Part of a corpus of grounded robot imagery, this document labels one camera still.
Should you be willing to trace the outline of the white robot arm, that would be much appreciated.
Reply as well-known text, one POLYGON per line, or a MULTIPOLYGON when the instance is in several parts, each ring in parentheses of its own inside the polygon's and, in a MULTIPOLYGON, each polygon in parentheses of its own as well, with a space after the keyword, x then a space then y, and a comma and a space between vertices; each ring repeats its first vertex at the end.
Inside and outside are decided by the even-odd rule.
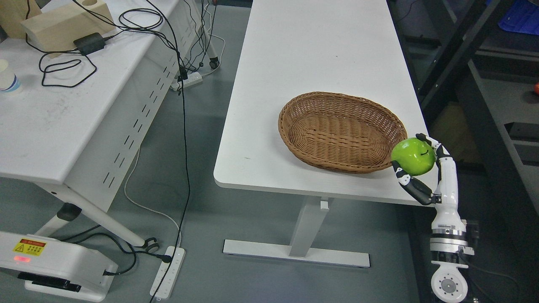
POLYGON ((464 301, 468 283, 460 269, 467 269, 468 265, 459 254, 474 255, 474 249, 466 239, 466 232, 454 226, 438 226, 432 230, 430 250, 431 263, 438 266, 430 281, 434 295, 445 303, 464 301))

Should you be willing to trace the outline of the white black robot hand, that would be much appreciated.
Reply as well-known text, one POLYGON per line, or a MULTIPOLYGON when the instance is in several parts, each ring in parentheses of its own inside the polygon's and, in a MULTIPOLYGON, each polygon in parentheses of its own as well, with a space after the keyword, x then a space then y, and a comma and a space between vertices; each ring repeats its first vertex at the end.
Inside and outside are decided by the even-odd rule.
POLYGON ((449 151, 439 141, 424 133, 417 133, 416 139, 426 143, 428 154, 433 155, 438 168, 438 184, 435 191, 423 184, 406 170, 399 160, 392 159, 392 167, 399 185, 421 205, 434 205, 437 215, 431 224, 434 234, 464 236, 466 224, 458 214, 458 179, 456 162, 449 151))

